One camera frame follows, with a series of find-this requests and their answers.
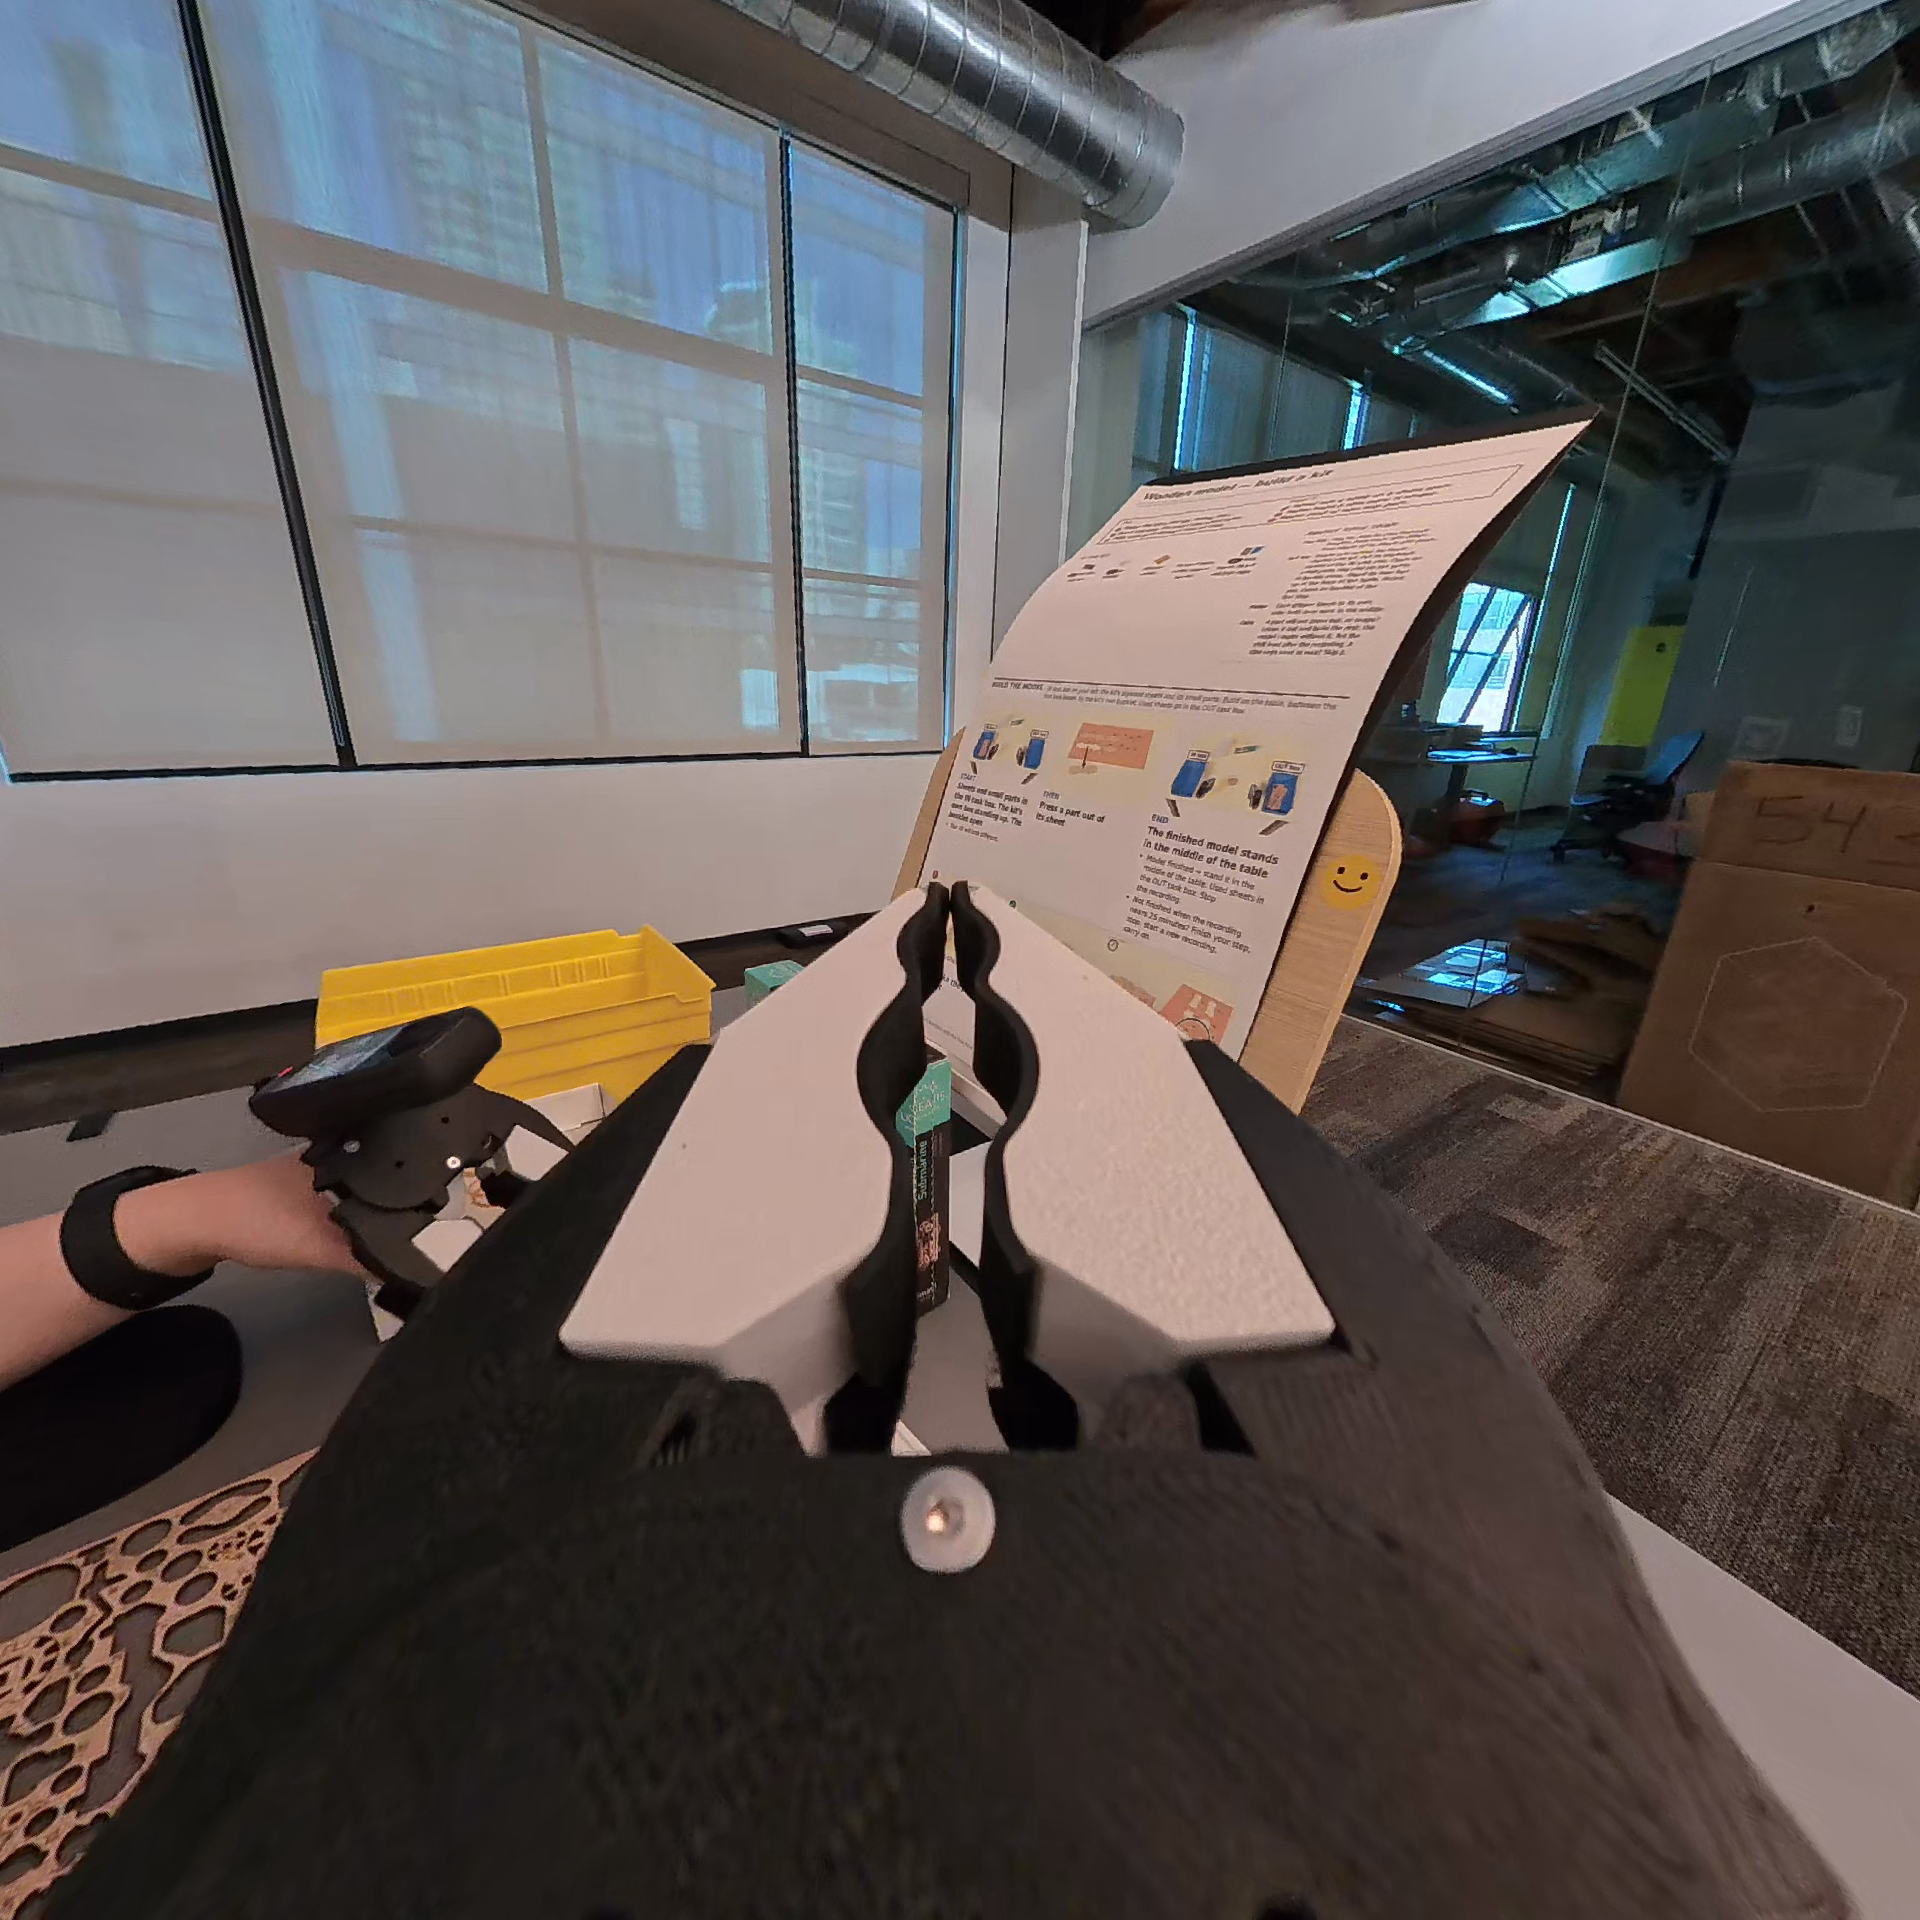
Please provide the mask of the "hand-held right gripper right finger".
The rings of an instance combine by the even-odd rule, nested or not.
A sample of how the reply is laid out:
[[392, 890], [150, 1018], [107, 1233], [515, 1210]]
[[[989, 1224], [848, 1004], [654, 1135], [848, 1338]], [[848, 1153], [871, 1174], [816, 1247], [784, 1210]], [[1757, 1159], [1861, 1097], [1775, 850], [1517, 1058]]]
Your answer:
[[979, 880], [957, 880], [957, 988], [1000, 1114], [973, 1299], [1017, 1455], [1073, 1455], [1131, 1378], [1330, 1343], [1341, 1323], [1230, 1123], [1230, 1105], [1292, 1123], [1260, 1081]]

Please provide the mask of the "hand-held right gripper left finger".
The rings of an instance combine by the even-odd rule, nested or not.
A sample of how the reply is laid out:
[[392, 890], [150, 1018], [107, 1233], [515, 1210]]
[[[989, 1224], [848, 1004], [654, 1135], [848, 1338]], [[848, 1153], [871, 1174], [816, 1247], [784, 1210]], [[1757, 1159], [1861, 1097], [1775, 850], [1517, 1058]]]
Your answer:
[[912, 1105], [950, 890], [912, 890], [731, 1018], [699, 1061], [565, 1351], [699, 1360], [894, 1455], [920, 1351]]

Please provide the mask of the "person's left forearm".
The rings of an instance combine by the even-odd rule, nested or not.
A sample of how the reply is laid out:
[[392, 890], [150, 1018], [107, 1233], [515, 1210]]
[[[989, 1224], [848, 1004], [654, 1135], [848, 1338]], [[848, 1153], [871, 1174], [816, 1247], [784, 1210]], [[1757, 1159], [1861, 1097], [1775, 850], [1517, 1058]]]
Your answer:
[[60, 1210], [0, 1233], [0, 1384], [32, 1378], [57, 1355], [107, 1325], [103, 1305], [74, 1283]]

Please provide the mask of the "punched wooden parts sheet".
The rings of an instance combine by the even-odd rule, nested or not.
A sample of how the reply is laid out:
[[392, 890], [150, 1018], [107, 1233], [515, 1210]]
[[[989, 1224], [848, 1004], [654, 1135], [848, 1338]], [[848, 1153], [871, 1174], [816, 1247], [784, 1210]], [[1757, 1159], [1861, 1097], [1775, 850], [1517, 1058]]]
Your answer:
[[225, 1655], [308, 1455], [0, 1590], [0, 1915], [40, 1915]]

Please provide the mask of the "person's left hand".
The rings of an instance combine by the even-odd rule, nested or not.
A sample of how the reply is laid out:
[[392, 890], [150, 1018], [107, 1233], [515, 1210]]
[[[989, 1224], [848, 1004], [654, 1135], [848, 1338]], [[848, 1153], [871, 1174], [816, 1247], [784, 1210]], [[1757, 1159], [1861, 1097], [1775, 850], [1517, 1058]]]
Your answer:
[[197, 1171], [185, 1210], [193, 1210], [193, 1241], [214, 1266], [236, 1263], [252, 1275], [338, 1275], [352, 1283], [372, 1277], [352, 1263], [352, 1241], [338, 1224], [330, 1195], [311, 1189], [311, 1163], [299, 1153]]

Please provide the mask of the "white cardboard tray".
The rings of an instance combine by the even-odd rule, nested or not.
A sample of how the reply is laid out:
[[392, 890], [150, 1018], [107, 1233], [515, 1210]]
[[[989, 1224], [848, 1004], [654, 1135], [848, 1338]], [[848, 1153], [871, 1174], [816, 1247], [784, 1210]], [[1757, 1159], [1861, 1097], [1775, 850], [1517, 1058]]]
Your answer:
[[461, 1085], [369, 1123], [348, 1153], [341, 1203], [352, 1207], [348, 1236], [376, 1275], [372, 1305], [408, 1323], [420, 1299], [441, 1292], [451, 1266], [504, 1224], [504, 1210], [461, 1210], [461, 1195], [451, 1195], [461, 1171], [504, 1163], [527, 1174], [533, 1195], [540, 1174], [554, 1174], [607, 1114], [614, 1090], [581, 1081], [540, 1097]]

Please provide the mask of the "yellow plastic bin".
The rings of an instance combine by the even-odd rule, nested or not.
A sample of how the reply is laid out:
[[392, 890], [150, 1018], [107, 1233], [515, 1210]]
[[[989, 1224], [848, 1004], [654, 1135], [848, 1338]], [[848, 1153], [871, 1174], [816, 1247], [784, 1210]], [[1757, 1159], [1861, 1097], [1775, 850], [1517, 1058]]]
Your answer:
[[710, 1043], [712, 978], [659, 928], [574, 928], [504, 946], [458, 946], [383, 969], [338, 969], [321, 986], [311, 1043], [480, 1011], [500, 1058], [480, 1085], [554, 1097], [599, 1085], [623, 1105], [685, 1043]]

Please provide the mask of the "black wristband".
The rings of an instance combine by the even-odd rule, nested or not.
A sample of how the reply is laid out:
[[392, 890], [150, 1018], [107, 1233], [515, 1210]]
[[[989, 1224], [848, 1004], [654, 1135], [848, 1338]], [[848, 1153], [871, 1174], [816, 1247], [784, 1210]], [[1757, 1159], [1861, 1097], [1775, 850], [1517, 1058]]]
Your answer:
[[150, 1310], [168, 1310], [174, 1299], [197, 1292], [211, 1277], [204, 1275], [156, 1275], [156, 1266], [141, 1266], [112, 1233], [112, 1210], [124, 1195], [141, 1189], [164, 1189], [164, 1184], [185, 1184], [193, 1171], [183, 1163], [132, 1163], [132, 1171], [112, 1171], [103, 1184], [83, 1184], [65, 1210], [60, 1210], [60, 1263], [65, 1263], [65, 1277], [103, 1305], [103, 1310], [122, 1310], [122, 1313], [150, 1313]]

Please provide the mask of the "black wrist rest pad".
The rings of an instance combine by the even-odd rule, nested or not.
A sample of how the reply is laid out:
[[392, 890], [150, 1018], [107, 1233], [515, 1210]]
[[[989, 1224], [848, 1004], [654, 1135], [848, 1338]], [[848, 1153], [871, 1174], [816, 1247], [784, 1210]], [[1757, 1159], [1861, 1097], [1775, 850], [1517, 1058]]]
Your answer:
[[27, 1548], [185, 1463], [240, 1406], [214, 1310], [150, 1310], [0, 1391], [0, 1548]]

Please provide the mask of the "flattened cardboard pile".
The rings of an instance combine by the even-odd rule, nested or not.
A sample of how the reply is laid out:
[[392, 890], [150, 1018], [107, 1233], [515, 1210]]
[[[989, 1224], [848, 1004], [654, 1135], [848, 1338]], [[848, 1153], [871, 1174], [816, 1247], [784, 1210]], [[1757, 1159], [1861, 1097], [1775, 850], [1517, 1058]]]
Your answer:
[[1665, 946], [1665, 925], [1607, 901], [1453, 940], [1373, 978], [1373, 997], [1448, 1043], [1598, 1081], [1627, 1061]]

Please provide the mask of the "printed instruction sheet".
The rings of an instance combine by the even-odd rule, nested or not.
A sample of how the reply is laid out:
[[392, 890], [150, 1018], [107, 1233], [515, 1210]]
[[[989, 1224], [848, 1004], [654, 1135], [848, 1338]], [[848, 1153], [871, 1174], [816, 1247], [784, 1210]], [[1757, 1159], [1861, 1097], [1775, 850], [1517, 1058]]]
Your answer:
[[920, 880], [1239, 1058], [1395, 684], [1589, 420], [1145, 482], [999, 642]]

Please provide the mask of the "black office chair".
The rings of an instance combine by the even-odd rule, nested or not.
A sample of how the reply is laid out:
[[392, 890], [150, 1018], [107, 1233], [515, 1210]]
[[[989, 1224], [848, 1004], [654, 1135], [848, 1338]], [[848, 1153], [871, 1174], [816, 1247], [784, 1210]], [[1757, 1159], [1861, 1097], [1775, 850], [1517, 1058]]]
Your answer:
[[1567, 802], [1567, 826], [1551, 847], [1553, 862], [1567, 862], [1573, 850], [1598, 850], [1627, 862], [1627, 832], [1650, 826], [1669, 815], [1673, 787], [1686, 774], [1686, 765], [1696, 754], [1707, 733], [1673, 733], [1650, 749], [1646, 767], [1627, 767], [1619, 746], [1598, 746], [1583, 754], [1576, 794]]

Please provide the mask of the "large cardboard box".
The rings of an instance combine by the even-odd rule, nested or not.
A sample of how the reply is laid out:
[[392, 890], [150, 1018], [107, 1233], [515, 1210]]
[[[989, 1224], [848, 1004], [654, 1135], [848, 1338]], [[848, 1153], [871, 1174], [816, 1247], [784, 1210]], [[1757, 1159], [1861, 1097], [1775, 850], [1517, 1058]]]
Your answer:
[[1800, 1174], [1916, 1207], [1916, 774], [1722, 767], [1619, 1105]]

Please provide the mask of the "large window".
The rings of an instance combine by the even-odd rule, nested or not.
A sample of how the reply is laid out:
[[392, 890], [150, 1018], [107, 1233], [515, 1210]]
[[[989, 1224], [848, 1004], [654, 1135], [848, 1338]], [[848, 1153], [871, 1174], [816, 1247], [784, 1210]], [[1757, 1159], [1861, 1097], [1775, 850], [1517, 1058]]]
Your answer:
[[908, 754], [961, 215], [509, 8], [5, 8], [5, 774]]

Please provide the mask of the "silver ventilation duct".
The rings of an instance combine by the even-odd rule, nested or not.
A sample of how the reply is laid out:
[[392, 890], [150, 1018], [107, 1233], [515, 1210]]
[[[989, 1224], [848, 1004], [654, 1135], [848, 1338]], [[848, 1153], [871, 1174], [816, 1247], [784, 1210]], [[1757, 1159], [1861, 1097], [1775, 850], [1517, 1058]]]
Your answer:
[[1154, 222], [1178, 189], [1184, 114], [1021, 0], [739, 0], [731, 11], [1114, 231]]

